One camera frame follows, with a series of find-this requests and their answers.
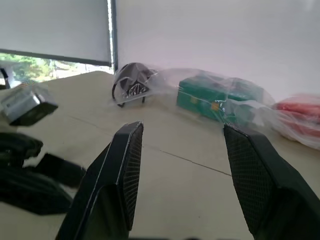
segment green box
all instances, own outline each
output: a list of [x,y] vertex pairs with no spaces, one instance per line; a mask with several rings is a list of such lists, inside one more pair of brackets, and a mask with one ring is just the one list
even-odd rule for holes
[[263,89],[248,84],[245,80],[234,79],[201,75],[184,79],[179,83],[176,104],[219,122],[245,125],[254,117],[251,107],[233,104],[230,101],[226,103],[226,100],[260,101]]

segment roller shade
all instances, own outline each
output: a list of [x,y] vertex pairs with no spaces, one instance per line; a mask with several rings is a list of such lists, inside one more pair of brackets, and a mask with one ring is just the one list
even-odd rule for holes
[[2,0],[0,52],[111,65],[107,0]]
[[116,0],[119,67],[199,68],[276,100],[319,93],[320,1]]

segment beige table surface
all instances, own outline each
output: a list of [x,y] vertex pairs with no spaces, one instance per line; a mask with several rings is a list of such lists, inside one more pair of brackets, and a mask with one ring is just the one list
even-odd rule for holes
[[[253,239],[233,187],[221,124],[176,110],[172,99],[150,97],[144,105],[112,105],[113,76],[105,72],[46,84],[59,109],[20,129],[44,142],[39,158],[50,152],[87,168],[123,124],[144,122],[131,236]],[[268,137],[320,197],[320,152],[280,136]],[[0,203],[0,239],[54,239],[64,217],[37,216]]]

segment table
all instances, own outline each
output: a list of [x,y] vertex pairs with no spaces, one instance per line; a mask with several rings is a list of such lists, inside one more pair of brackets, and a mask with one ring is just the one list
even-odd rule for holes
[[[91,72],[46,83],[59,109],[19,131],[45,152],[88,167],[125,123],[143,121],[140,184],[133,237],[253,239],[233,187],[222,125],[177,110],[172,99],[111,104],[113,76]],[[279,154],[320,197],[320,152],[268,135]],[[68,190],[71,195],[76,190]],[[0,203],[0,238],[54,239],[64,215],[37,216]]]

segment clear plastic wrap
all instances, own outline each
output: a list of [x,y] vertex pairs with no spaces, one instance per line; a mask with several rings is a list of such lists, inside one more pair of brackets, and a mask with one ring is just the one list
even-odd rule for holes
[[284,137],[320,150],[320,96],[299,94],[258,111],[262,121]]
[[113,102],[120,107],[148,96],[222,123],[247,125],[255,119],[255,104],[271,106],[272,97],[256,84],[191,68],[160,69],[130,63],[115,75]]

